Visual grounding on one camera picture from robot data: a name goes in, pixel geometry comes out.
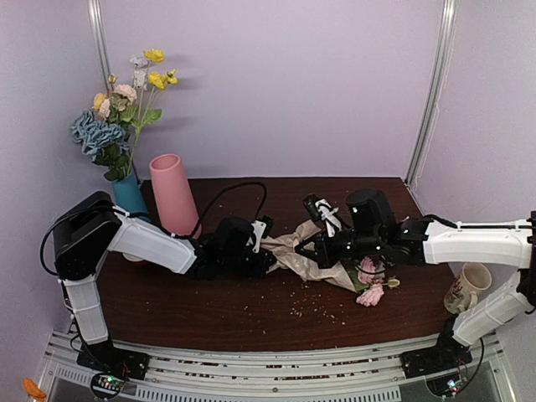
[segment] lavender wall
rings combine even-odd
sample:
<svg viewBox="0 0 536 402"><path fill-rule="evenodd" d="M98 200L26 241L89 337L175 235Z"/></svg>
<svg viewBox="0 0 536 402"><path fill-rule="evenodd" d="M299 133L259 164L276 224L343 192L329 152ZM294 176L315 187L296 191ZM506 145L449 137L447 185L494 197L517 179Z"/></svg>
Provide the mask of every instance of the lavender wall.
<svg viewBox="0 0 536 402"><path fill-rule="evenodd" d="M181 84L137 165L190 177L404 176L435 58L441 0L103 1L111 68L166 51Z"/></svg>
<svg viewBox="0 0 536 402"><path fill-rule="evenodd" d="M107 185L68 136L101 86L87 2L0 0L0 48L0 399L16 401L67 323L58 283L39 266L41 237Z"/></svg>
<svg viewBox="0 0 536 402"><path fill-rule="evenodd" d="M460 2L439 118L416 189L425 212L465 221L536 209L536 3ZM513 270L494 266L496 284ZM521 400L533 400L536 318L500 332Z"/></svg>

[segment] green leaf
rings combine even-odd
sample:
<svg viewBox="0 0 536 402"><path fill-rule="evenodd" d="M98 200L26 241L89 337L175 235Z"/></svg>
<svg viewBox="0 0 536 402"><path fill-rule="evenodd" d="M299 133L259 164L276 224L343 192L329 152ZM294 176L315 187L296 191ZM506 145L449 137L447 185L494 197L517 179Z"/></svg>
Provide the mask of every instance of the green leaf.
<svg viewBox="0 0 536 402"><path fill-rule="evenodd" d="M106 146L106 155L110 160L115 161L119 156L119 150L117 149L117 144L113 143Z"/></svg>
<svg viewBox="0 0 536 402"><path fill-rule="evenodd" d="M147 111L147 114L145 115L145 119L143 120L143 123L152 124L160 120L160 117L162 117L162 109L151 109L150 111Z"/></svg>
<svg viewBox="0 0 536 402"><path fill-rule="evenodd" d="M119 121L119 111L115 107L110 108L110 115L108 116L108 122L113 124Z"/></svg>
<svg viewBox="0 0 536 402"><path fill-rule="evenodd" d="M110 170L109 172L104 173L104 177L106 180L115 182L116 180L119 179L119 172L117 172L115 169Z"/></svg>
<svg viewBox="0 0 536 402"><path fill-rule="evenodd" d="M127 155L121 155L117 158L116 166L119 168L125 167L130 162L130 158Z"/></svg>
<svg viewBox="0 0 536 402"><path fill-rule="evenodd" d="M137 107L135 107L134 105L128 106L124 111L121 112L121 120L129 122L136 114L136 111Z"/></svg>
<svg viewBox="0 0 536 402"><path fill-rule="evenodd" d="M131 125L134 128L140 128L142 126L142 123L138 119L132 119L131 120Z"/></svg>
<svg viewBox="0 0 536 402"><path fill-rule="evenodd" d="M102 156L99 156L93 163L97 166L108 166L108 163L106 163L105 158Z"/></svg>

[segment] black bracket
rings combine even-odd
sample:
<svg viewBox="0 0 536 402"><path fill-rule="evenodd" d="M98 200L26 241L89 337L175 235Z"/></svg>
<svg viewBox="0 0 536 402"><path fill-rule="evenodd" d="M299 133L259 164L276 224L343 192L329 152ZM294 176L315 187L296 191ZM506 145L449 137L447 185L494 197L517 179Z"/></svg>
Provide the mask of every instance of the black bracket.
<svg viewBox="0 0 536 402"><path fill-rule="evenodd" d="M527 297L528 302L536 307L536 211L530 213L528 222L533 230L533 235L527 239L527 242L532 245L530 267L521 271L521 282L517 291Z"/></svg>
<svg viewBox="0 0 536 402"><path fill-rule="evenodd" d="M455 369L460 364L472 362L469 348L459 344L452 337L455 317L446 322L435 346L404 352L400 355L405 377L412 379Z"/></svg>
<svg viewBox="0 0 536 402"><path fill-rule="evenodd" d="M145 379L145 373L149 365L149 355L146 353L132 352L131 350L114 348L114 352L121 362L112 370L109 367L96 362L85 348L82 348L76 359L76 363L88 369L113 374L118 379Z"/></svg>

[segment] pink flower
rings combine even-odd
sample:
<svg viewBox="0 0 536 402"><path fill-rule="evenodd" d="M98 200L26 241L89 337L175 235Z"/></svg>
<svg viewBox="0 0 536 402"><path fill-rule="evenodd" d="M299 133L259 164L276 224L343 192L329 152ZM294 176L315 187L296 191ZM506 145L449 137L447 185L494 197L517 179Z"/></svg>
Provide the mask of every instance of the pink flower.
<svg viewBox="0 0 536 402"><path fill-rule="evenodd" d="M128 103L130 104L134 103L134 101L137 99L136 90L127 84L116 86L114 92L119 95L125 96L128 99Z"/></svg>
<svg viewBox="0 0 536 402"><path fill-rule="evenodd" d="M359 281L364 284L371 284L374 280L374 277L376 277L376 266L374 265L373 261L370 258L365 257L361 260L359 268L361 268L363 271L374 273L373 275L365 274L364 272L358 270Z"/></svg>
<svg viewBox="0 0 536 402"><path fill-rule="evenodd" d="M359 296L355 302L365 307L376 306L379 299L384 295L384 287L381 283L374 283L363 295Z"/></svg>

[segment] yellow flower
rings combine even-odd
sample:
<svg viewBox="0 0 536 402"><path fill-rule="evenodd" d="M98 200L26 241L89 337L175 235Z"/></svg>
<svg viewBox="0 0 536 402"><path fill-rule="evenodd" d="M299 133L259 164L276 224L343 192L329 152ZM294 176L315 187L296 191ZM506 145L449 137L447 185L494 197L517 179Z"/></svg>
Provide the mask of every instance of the yellow flower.
<svg viewBox="0 0 536 402"><path fill-rule="evenodd" d="M158 49L145 50L143 55L153 63L162 63L164 61L164 52Z"/></svg>
<svg viewBox="0 0 536 402"><path fill-rule="evenodd" d="M167 79L167 82L170 83L171 85L176 85L178 84L178 79L177 77L175 76L175 73L177 71L175 69L171 70L171 71L168 71L168 73L166 74L166 79Z"/></svg>
<svg viewBox="0 0 536 402"><path fill-rule="evenodd" d="M166 89L165 79L156 71L149 75L149 82L156 86L159 90Z"/></svg>
<svg viewBox="0 0 536 402"><path fill-rule="evenodd" d="M106 99L108 99L106 94L95 95L95 98L93 99L93 110L98 111Z"/></svg>

